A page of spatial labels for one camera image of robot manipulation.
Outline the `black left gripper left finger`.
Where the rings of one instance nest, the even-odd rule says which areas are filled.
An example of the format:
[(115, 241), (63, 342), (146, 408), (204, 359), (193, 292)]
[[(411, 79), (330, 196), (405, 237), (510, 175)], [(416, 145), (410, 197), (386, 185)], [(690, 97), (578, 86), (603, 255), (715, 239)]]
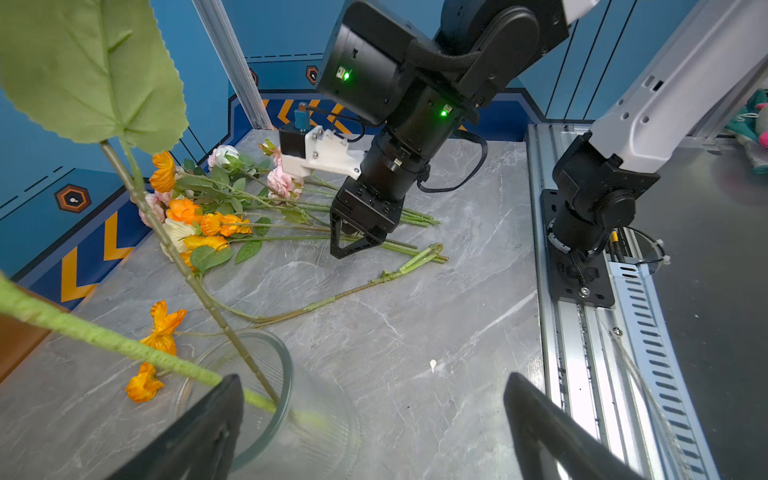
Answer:
[(244, 413), (238, 376), (223, 378), (112, 479), (226, 479)]

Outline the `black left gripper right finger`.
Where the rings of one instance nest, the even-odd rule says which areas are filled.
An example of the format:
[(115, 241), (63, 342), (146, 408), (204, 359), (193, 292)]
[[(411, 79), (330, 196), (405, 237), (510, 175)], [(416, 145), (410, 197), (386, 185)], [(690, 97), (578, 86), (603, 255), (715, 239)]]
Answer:
[(523, 478), (546, 477), (544, 451), (573, 479), (640, 477), (522, 374), (509, 375), (503, 401)]

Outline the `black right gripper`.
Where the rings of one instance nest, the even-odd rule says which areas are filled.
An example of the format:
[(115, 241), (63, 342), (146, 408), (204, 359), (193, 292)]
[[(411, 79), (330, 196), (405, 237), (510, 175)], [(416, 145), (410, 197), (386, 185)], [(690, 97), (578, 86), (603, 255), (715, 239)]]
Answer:
[[(330, 253), (343, 259), (363, 250), (379, 247), (382, 235), (392, 233), (400, 223), (404, 200), (386, 200), (362, 182), (347, 177), (331, 203)], [(346, 239), (343, 226), (363, 235)]]

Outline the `orange poppy flower stem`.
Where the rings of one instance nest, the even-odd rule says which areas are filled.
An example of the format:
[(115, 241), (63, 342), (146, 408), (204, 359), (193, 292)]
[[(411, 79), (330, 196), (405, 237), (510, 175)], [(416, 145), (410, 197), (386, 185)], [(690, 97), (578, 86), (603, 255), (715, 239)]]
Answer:
[[(283, 314), (271, 317), (248, 318), (248, 321), (253, 324), (255, 328), (263, 328), (265, 326), (271, 326), (298, 318), (353, 294), (405, 277), (428, 263), (440, 263), (442, 262), (442, 251), (442, 244), (432, 244), (424, 250), (413, 254), (412, 258), (407, 260), (398, 269), (383, 271), (378, 277), (369, 280), (363, 285)], [(150, 316), (153, 320), (151, 333), (142, 339), (140, 343), (162, 353), (177, 356), (176, 330), (181, 326), (186, 314), (187, 312), (185, 310), (169, 313), (166, 301), (155, 303), (150, 309)], [(126, 395), (133, 402), (146, 403), (154, 399), (158, 391), (164, 387), (165, 384), (159, 378), (158, 369), (150, 363), (144, 362), (139, 367), (138, 373), (129, 380), (125, 391)]]

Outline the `clear ribbed glass vase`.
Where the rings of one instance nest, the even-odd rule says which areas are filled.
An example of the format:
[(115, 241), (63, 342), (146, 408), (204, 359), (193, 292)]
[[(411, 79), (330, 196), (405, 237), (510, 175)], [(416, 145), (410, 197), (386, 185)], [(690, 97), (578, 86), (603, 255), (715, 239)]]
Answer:
[(274, 334), (240, 339), (281, 402), (274, 412), (245, 405), (229, 477), (349, 479), (363, 444), (353, 402), (294, 360)]

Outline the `white ranunculus flower stem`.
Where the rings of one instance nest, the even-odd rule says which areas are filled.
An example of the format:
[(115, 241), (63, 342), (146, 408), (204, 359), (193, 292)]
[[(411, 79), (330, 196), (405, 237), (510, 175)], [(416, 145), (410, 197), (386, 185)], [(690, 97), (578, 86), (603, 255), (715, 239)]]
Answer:
[[(1, 1), (1, 88), (14, 107), (45, 130), (99, 144), (179, 273), (270, 398), (250, 390), (245, 402), (274, 413), (288, 408), (211, 296), (172, 245), (145, 200), (132, 148), (170, 150), (188, 127), (183, 84), (149, 1)], [(117, 138), (130, 172), (109, 140)], [(210, 386), (223, 377), (125, 338), (22, 292), (1, 278), (1, 313), (100, 349)]]

